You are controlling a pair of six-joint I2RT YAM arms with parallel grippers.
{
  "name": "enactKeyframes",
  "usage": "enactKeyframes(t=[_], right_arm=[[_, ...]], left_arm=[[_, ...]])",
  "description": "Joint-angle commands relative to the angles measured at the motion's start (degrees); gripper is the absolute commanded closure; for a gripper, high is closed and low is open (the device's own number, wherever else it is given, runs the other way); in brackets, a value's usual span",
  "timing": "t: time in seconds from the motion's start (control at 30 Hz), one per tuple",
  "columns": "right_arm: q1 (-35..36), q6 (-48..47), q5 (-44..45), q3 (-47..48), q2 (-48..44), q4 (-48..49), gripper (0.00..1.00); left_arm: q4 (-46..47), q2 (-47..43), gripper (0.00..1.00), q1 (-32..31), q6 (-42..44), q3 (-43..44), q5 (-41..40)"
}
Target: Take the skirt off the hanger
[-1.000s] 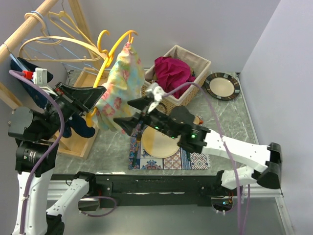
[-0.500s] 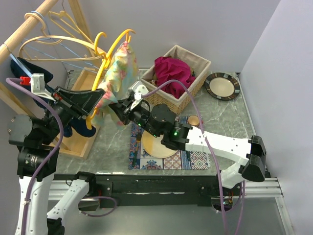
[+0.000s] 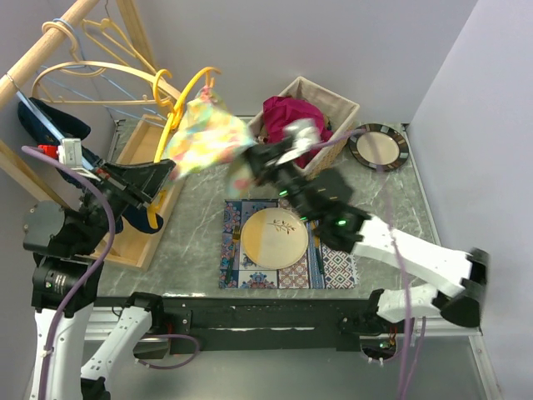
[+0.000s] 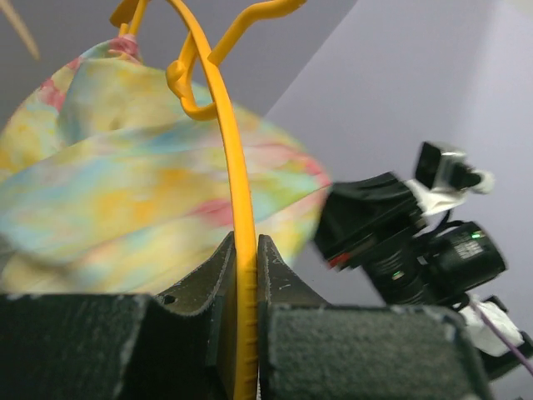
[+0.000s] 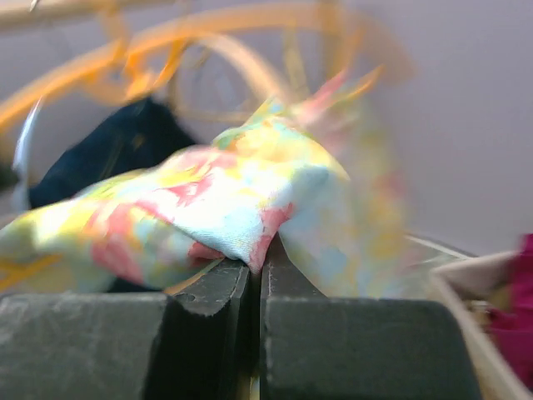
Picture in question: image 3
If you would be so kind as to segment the dark denim skirt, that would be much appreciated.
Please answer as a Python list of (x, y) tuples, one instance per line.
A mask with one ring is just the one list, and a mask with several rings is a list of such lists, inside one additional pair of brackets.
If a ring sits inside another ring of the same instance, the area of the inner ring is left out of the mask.
[[(79, 138), (84, 140), (91, 133), (91, 128), (77, 117), (50, 107), (45, 102), (34, 97), (30, 97), (29, 100), (65, 138)], [(51, 131), (22, 101), (17, 105), (17, 117), (23, 128), (37, 145), (59, 145), (59, 141), (52, 135)], [(158, 233), (164, 223), (164, 219), (157, 214), (157, 227), (151, 227), (147, 210), (144, 207), (137, 209), (129, 206), (116, 222), (116, 233), (122, 232), (123, 219), (126, 219), (136, 230), (147, 234)]]

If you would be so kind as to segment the magenta pleated skirt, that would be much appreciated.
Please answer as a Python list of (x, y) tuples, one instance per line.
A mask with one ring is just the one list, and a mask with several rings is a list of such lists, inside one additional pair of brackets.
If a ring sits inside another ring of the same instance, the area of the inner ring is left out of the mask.
[(281, 142), (285, 138), (285, 126), (300, 119), (311, 119), (314, 122), (321, 142), (328, 142), (333, 135), (322, 111), (306, 100), (291, 96), (269, 97), (263, 103), (262, 111), (267, 144)]

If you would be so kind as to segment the pastel floral skirt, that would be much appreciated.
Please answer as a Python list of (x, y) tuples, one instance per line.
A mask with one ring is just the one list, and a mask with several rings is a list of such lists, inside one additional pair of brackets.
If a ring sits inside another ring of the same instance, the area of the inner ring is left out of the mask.
[(226, 164), (225, 196), (241, 198), (254, 181), (243, 153), (255, 145), (257, 140), (247, 124), (228, 112), (213, 89), (204, 87), (187, 103), (180, 125), (162, 153), (163, 159), (175, 163), (163, 187), (172, 188), (193, 173)]

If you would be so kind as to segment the orange plastic hanger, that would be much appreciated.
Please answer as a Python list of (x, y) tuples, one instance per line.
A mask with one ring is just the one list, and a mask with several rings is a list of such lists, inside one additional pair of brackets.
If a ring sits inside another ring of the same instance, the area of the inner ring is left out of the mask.
[(198, 71), (183, 88), (181, 94), (176, 100), (171, 100), (171, 95), (162, 98), (159, 92), (162, 91), (160, 83), (164, 77), (171, 78), (172, 74), (167, 69), (160, 69), (154, 75), (152, 85), (152, 95), (156, 104), (168, 111), (167, 120), (162, 130), (162, 134), (157, 144), (157, 149), (153, 162), (170, 160), (177, 164), (173, 167), (169, 177), (163, 184), (161, 191), (156, 199), (147, 207), (147, 217), (151, 228), (156, 227), (157, 213), (160, 212), (162, 204), (166, 201), (170, 191), (177, 185), (177, 181), (183, 177), (182, 169), (191, 168), (191, 162), (187, 161), (187, 152), (194, 147), (192, 140), (187, 138), (187, 132), (180, 129), (186, 115), (187, 96), (197, 83), (204, 78), (205, 84), (202, 91), (210, 91), (215, 84), (215, 78), (212, 73), (220, 74), (221, 71), (216, 67), (204, 67)]

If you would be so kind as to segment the light blue wide hanger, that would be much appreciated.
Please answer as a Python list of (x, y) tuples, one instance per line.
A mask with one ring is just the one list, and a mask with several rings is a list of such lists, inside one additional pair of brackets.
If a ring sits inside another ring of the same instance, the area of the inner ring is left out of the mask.
[[(37, 116), (37, 118), (51, 131), (52, 135), (59, 141), (60, 144), (60, 140), (64, 138), (64, 136), (48, 121), (48, 119), (40, 112), (40, 110), (33, 105), (33, 103), (29, 100), (29, 97), (20, 91), (17, 92), (17, 96), (19, 98), (19, 102), (22, 101), (32, 111), (32, 113)], [(100, 157), (87, 150), (84, 146), (82, 146), (82, 153), (83, 156), (93, 166), (99, 163)]]

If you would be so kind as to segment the yellow plastic hanger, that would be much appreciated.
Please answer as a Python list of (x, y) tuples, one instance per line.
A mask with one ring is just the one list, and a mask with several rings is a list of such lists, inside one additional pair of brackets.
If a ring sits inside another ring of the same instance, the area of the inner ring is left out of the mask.
[(94, 21), (84, 18), (81, 22), (84, 35), (111, 60), (126, 67), (138, 66), (154, 74), (155, 67), (133, 46), (121, 28), (110, 18)]

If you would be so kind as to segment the blue wire hanger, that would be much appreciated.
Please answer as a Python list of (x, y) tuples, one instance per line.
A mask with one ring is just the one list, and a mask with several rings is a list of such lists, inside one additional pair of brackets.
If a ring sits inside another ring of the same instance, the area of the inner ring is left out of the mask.
[[(56, 21), (56, 20), (66, 23), (69, 28), (72, 28), (74, 30), (76, 38), (81, 43), (82, 57), (85, 60), (96, 60), (96, 61), (103, 61), (103, 62), (112, 61), (111, 58), (106, 53), (104, 53), (102, 50), (100, 50), (97, 46), (95, 46), (91, 41), (87, 39), (87, 37), (84, 35), (81, 29), (81, 25), (79, 28), (74, 28), (73, 26), (69, 25), (66, 21), (62, 20), (61, 18), (55, 18), (52, 21)], [(133, 46), (135, 47), (133, 40), (130, 37), (128, 38), (130, 39)], [(71, 42), (68, 39), (68, 37), (67, 37), (67, 40), (69, 41), (69, 44), (68, 44), (68, 53), (69, 53)], [(70, 56), (70, 59), (67, 60), (66, 62), (70, 62), (72, 60), (70, 53), (69, 53), (69, 56)], [(147, 56), (145, 55), (143, 56), (155, 67), (155, 64), (151, 62)], [(44, 68), (49, 68), (49, 67), (52, 67), (52, 66), (42, 65), (39, 69), (39, 73), (42, 72)], [(141, 70), (141, 68), (138, 66), (134, 66), (134, 68)], [(127, 75), (120, 73), (120, 72), (110, 72), (108, 76), (115, 83), (126, 88), (128, 94), (133, 94), (139, 97), (143, 94), (148, 94), (150, 92), (150, 88), (148, 87), (148, 85), (138, 78), (127, 77)], [(57, 95), (60, 95), (66, 100), (78, 100), (80, 97), (88, 98), (92, 101), (104, 100), (104, 99), (116, 100), (116, 99), (125, 98), (121, 92), (119, 92), (110, 83), (104, 81), (101, 78), (84, 79), (84, 78), (79, 78), (79, 77), (68, 76), (60, 72), (54, 72), (51, 74), (51, 77), (49, 79), (46, 79), (43, 81), (43, 84), (44, 84), (44, 87), (54, 97), (56, 97)], [(41, 94), (37, 98), (42, 100), (43, 97), (44, 96)], [(140, 121), (147, 121), (147, 122), (156, 124), (158, 126), (161, 126), (162, 122), (165, 120), (165, 117), (162, 115), (162, 107), (159, 107), (158, 105), (102, 106), (102, 105), (94, 104), (92, 102), (89, 104), (65, 104), (65, 103), (49, 103), (49, 102), (47, 103), (50, 105), (53, 105), (53, 104), (54, 105), (59, 105), (59, 104), (73, 105), (73, 106), (74, 105), (91, 105), (95, 107), (101, 107), (101, 108), (105, 108), (107, 110), (107, 113), (112, 117), (121, 116), (123, 118), (132, 118), (132, 119), (136, 119)]]

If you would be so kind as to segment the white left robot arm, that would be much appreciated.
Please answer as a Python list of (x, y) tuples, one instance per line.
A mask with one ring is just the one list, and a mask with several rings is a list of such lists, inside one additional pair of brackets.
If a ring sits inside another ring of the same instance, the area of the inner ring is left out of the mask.
[(162, 190), (175, 164), (171, 160), (119, 165), (100, 161), (84, 177), (42, 153), (37, 155), (82, 185), (77, 210), (52, 201), (34, 206), (24, 219), (23, 246), (36, 261), (32, 307), (37, 327), (33, 399), (109, 399), (112, 376), (132, 360), (146, 335), (166, 327), (162, 297), (133, 293), (124, 303), (115, 327), (87, 362), (84, 338), (97, 299), (106, 239), (113, 242), (115, 224), (128, 208), (151, 202)]

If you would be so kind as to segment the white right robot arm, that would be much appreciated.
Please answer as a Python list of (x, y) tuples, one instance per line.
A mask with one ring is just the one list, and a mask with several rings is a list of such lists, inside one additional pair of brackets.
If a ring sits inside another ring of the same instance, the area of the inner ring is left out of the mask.
[(349, 204), (353, 190), (335, 168), (309, 178), (287, 156), (281, 143), (256, 145), (244, 152), (254, 181), (272, 184), (300, 217), (316, 221), (314, 233), (322, 244), (423, 280), (417, 287), (375, 290), (364, 313), (372, 331), (383, 332), (393, 323), (433, 315), (459, 327), (480, 327), (490, 261), (486, 251), (441, 247), (393, 228)]

